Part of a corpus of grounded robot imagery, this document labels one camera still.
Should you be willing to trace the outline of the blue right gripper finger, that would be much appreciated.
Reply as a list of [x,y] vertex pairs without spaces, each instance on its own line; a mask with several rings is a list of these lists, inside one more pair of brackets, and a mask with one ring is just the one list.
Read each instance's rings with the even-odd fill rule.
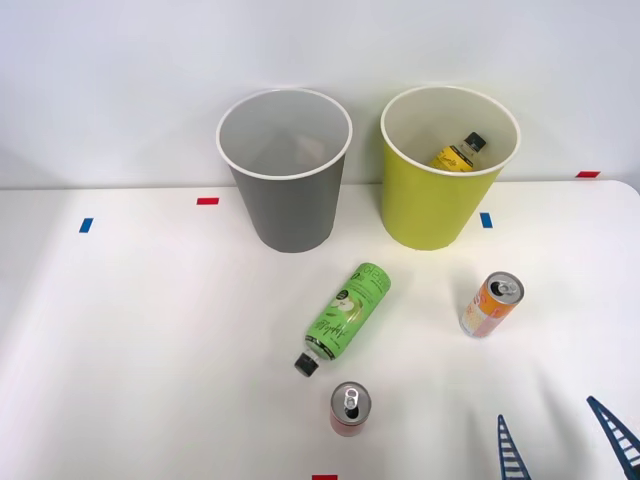
[[624,474],[638,476],[640,469],[639,439],[595,397],[589,396],[587,403],[604,430]]
[[497,439],[502,480],[531,480],[503,415],[497,417]]

